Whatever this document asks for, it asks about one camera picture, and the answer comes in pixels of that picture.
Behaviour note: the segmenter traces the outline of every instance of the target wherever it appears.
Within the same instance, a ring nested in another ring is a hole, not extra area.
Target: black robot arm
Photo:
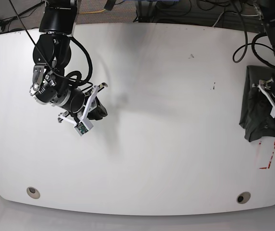
[[[40,104],[63,108],[65,112],[59,114],[58,121],[72,123],[83,135],[93,127],[90,120],[100,120],[107,115],[97,98],[97,93],[107,85],[93,86],[90,82],[93,72],[90,55],[73,37],[79,6],[80,0],[46,0],[39,28],[42,34],[33,51],[35,67],[30,94]],[[65,67],[71,59],[71,41],[86,56],[88,74],[84,78],[79,71],[65,75]]]

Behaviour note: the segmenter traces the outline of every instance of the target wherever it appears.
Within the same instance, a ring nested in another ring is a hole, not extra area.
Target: white tabletop
[[[32,31],[34,39],[39,33]],[[108,116],[82,138],[36,103],[33,45],[0,36],[0,195],[50,208],[122,215],[219,213],[275,204],[275,138],[248,143],[238,125],[249,51],[241,31],[164,24],[77,26]],[[66,69],[87,73],[72,45]],[[275,63],[273,54],[258,49]],[[30,198],[27,187],[40,191]],[[237,196],[250,192],[244,205]]]
[[[145,217],[79,213],[0,197],[0,231],[273,231],[275,206],[233,213]]]

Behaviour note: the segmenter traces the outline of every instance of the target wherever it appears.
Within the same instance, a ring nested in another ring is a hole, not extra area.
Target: gray carpet
[[[92,12],[102,10],[107,0],[82,0],[80,12]],[[211,26],[214,24],[219,14],[224,10],[223,7],[215,7],[210,11],[202,11],[196,6],[196,0],[180,0],[180,2],[169,8],[169,14],[180,15],[187,12],[190,8],[190,1],[192,9],[190,13],[183,17],[168,16],[166,14],[158,11],[154,22],[160,22],[160,19],[164,18],[164,23],[191,23],[203,26]],[[17,11],[20,13],[30,8],[31,6],[40,2],[40,0],[12,0]],[[211,5],[209,3],[200,2],[203,8],[209,8]],[[41,18],[44,13],[44,5],[38,7],[29,17],[24,18],[23,22],[26,28],[31,29],[34,27],[39,27]],[[244,5],[244,14],[256,14],[254,8]],[[0,0],[0,19],[8,18],[14,16],[14,12],[10,7],[8,0]],[[102,13],[94,14],[80,14],[78,16],[78,24],[89,24],[89,23],[119,23],[119,22],[132,22],[136,17],[135,2],[133,0],[127,0],[120,5],[115,5],[112,11],[104,11]],[[223,21],[218,24],[219,27],[225,27],[230,29],[240,29],[242,30],[242,25],[239,22],[238,16],[234,14],[225,14]],[[261,23],[258,18],[245,18],[248,31],[258,32],[260,30]],[[13,21],[9,25],[9,30],[14,28],[22,28],[18,20]]]
[[[19,12],[25,11],[31,6],[39,3],[40,0],[12,0],[16,10]],[[82,0],[80,12],[93,12],[102,10],[106,0]],[[24,18],[23,22],[26,28],[31,29],[39,27],[41,18],[44,13],[44,5],[38,7],[31,16]],[[0,0],[0,19],[14,16],[14,12],[11,9],[8,0]],[[136,17],[136,8],[133,1],[129,0],[120,5],[116,5],[111,11],[104,11],[102,13],[84,14],[79,15],[78,24],[88,23],[120,23],[120,22],[132,22]],[[18,20],[13,21],[10,24],[10,29],[21,28]]]

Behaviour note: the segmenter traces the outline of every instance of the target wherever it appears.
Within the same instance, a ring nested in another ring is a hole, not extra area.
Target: dark green cloth
[[[270,116],[272,106],[266,96],[253,88],[259,80],[270,80],[275,70],[263,66],[247,66],[247,75],[242,99],[240,126],[245,129],[244,138],[249,142],[263,136],[275,137],[275,119]]]

